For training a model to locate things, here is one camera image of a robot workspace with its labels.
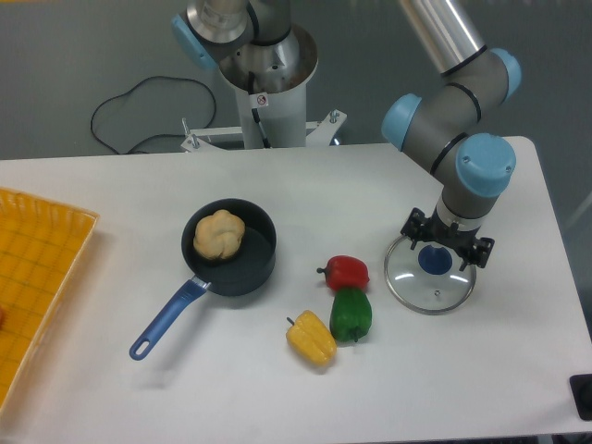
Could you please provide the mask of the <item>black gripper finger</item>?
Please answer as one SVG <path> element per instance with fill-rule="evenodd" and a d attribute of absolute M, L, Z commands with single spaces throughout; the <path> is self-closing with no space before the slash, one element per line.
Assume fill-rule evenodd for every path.
<path fill-rule="evenodd" d="M 419 208 L 414 208 L 401 228 L 401 235 L 411 242 L 411 250 L 419 242 L 430 241 L 430 218 Z"/>
<path fill-rule="evenodd" d="M 459 270 L 463 271 L 469 265 L 485 268 L 493 247 L 494 240 L 491 238 L 472 238 L 469 240 L 458 251 L 458 255 L 462 259 Z"/>

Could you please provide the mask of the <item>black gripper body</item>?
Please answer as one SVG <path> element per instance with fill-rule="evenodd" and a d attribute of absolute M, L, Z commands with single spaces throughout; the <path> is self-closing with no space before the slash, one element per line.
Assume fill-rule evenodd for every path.
<path fill-rule="evenodd" d="M 433 241 L 458 252 L 473 246 L 478 230 L 463 230 L 456 223 L 448 226 L 439 216 L 431 216 L 424 227 L 423 241 Z"/>

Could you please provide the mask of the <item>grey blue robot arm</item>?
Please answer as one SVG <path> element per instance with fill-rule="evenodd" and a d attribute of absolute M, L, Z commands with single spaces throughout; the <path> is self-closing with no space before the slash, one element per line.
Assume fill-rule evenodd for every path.
<path fill-rule="evenodd" d="M 454 1 L 404 1 L 401 9 L 445 82 L 428 100 L 403 95 L 381 125 L 384 138 L 443 187 L 433 214 L 413 210 L 401 232 L 454 251 L 462 266 L 484 267 L 494 242 L 478 232 L 510 182 L 515 154 L 503 138 L 471 128 L 514 94 L 521 67 L 488 48 Z M 218 69 L 234 88 L 246 147 L 305 145 L 304 88 L 318 57 L 289 2 L 192 1 L 171 28 L 195 65 Z"/>

